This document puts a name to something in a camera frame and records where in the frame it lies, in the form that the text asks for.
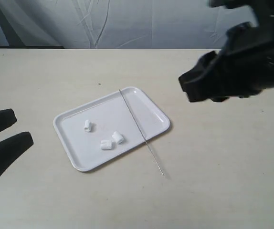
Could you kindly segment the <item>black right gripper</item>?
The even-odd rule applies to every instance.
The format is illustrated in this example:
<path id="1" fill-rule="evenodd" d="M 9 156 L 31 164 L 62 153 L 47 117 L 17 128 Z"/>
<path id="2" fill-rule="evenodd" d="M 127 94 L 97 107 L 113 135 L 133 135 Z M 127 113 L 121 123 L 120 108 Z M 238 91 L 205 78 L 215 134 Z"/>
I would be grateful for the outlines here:
<path id="1" fill-rule="evenodd" d="M 274 0 L 210 0 L 209 6 L 249 6 L 258 26 L 245 22 L 230 28 L 220 52 L 202 55 L 179 77 L 188 100 L 221 103 L 230 97 L 249 97 L 274 88 Z"/>

